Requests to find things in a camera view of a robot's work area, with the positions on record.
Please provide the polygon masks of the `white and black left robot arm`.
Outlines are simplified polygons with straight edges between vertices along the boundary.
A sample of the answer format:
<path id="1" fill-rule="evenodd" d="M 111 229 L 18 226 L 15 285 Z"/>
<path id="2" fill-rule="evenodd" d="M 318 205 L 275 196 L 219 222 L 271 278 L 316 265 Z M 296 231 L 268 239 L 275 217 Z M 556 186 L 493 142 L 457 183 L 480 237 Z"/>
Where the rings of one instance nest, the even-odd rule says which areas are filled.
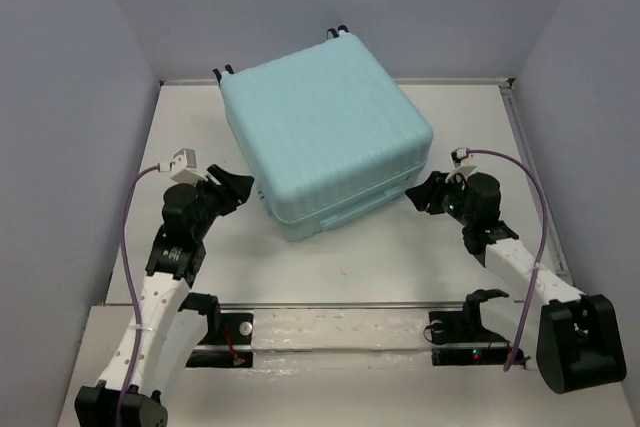
<path id="1" fill-rule="evenodd" d="M 92 386 L 79 389 L 74 410 L 82 426 L 165 426 L 162 400 L 200 342 L 221 330 L 218 299 L 193 289 L 203 264 L 204 239 L 214 221 L 247 203 L 254 179 L 216 164 L 200 173 L 180 154 L 140 171 L 166 173 L 162 223 L 140 288 L 133 284 L 128 249 L 120 246 L 133 314 L 114 354 Z"/>

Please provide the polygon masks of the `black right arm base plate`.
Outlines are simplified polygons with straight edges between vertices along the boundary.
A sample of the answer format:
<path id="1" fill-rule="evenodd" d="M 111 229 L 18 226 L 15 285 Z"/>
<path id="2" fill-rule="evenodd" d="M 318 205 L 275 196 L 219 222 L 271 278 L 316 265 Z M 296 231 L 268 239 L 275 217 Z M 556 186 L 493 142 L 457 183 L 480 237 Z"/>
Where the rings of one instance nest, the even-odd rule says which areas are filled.
<path id="1" fill-rule="evenodd" d="M 503 365 L 512 350 L 502 336 L 472 326 L 462 311 L 431 311 L 423 337 L 432 347 L 434 367 Z"/>

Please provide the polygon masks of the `light blue hard-shell suitcase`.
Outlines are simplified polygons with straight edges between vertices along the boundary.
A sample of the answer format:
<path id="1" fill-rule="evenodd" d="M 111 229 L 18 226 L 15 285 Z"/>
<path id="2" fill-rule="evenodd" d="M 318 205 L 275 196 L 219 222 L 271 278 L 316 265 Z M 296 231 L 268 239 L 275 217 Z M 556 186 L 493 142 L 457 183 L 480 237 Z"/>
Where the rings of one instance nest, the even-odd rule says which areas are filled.
<path id="1" fill-rule="evenodd" d="M 288 241 L 395 199 L 427 163 L 431 125 L 344 25 L 320 44 L 214 76 L 263 205 Z"/>

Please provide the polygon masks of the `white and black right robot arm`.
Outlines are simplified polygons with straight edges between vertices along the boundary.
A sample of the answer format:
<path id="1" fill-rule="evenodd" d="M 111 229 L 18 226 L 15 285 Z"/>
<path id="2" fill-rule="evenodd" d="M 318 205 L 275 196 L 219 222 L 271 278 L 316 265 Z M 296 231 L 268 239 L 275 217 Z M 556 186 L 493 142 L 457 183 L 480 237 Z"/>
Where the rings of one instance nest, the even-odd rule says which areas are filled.
<path id="1" fill-rule="evenodd" d="M 495 177 L 434 171 L 405 194 L 417 211 L 459 222 L 467 252 L 510 288 L 467 296 L 460 326 L 468 337 L 504 338 L 511 347 L 509 364 L 532 361 L 557 394 L 626 378 L 613 303 L 580 291 L 535 258 L 501 218 Z"/>

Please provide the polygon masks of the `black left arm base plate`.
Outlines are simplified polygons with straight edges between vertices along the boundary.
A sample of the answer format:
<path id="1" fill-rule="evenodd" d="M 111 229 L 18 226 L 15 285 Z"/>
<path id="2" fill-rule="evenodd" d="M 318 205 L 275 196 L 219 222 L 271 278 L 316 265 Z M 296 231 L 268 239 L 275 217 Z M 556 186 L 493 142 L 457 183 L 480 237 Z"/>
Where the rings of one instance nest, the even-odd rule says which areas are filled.
<path id="1" fill-rule="evenodd" d="M 187 368 L 250 369 L 254 363 L 252 347 L 254 314 L 223 311 L 220 327 L 208 333 L 190 355 Z"/>

